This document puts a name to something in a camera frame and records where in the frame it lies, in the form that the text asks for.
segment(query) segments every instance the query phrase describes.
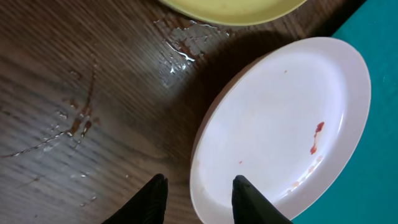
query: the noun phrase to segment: oval plate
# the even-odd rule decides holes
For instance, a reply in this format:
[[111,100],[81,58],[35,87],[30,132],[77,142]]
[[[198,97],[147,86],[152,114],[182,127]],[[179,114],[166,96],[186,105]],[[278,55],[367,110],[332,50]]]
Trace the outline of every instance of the oval plate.
[[277,19],[306,0],[160,0],[171,8],[207,21],[231,26],[248,26]]
[[354,153],[370,99],[368,68],[341,40],[300,40],[248,65],[217,96],[195,140],[190,191],[200,219],[233,223],[239,174],[296,217]]

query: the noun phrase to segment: wood grain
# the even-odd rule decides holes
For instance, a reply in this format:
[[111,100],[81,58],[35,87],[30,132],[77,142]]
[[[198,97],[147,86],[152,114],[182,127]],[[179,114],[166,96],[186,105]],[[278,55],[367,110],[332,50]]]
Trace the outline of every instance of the wood grain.
[[0,1],[0,156],[39,146],[0,159],[0,223],[101,223],[156,173],[170,182],[165,223],[199,223],[190,156],[214,97],[255,58],[332,34],[362,2],[309,0],[226,27],[155,0]]

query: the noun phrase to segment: plate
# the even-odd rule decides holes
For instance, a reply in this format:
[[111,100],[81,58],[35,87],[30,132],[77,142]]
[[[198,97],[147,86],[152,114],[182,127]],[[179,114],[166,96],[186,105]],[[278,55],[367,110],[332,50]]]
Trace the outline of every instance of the plate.
[[202,21],[248,26],[277,19],[306,0],[160,0],[171,8]]
[[293,219],[333,183],[368,118],[362,56],[316,37],[248,65],[210,106],[193,147],[190,192],[203,223],[233,223],[231,193],[244,175]]

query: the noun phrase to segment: red sauce smear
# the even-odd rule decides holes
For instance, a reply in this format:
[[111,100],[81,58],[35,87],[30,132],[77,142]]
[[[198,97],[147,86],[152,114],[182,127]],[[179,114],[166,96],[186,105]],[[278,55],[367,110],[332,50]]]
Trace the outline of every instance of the red sauce smear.
[[312,146],[312,148],[310,150],[311,155],[314,155],[314,153],[317,152],[317,136],[318,136],[318,133],[320,133],[322,131],[322,128],[323,128],[324,124],[325,124],[325,122],[319,123],[318,126],[317,126],[317,129],[315,130],[315,135],[313,136],[314,137],[313,146]]

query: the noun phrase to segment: teal mat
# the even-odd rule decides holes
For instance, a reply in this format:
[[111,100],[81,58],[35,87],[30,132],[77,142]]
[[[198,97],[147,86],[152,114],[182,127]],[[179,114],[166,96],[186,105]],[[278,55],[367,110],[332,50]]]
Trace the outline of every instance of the teal mat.
[[334,37],[368,65],[370,114],[343,172],[294,223],[398,223],[398,0],[366,1]]

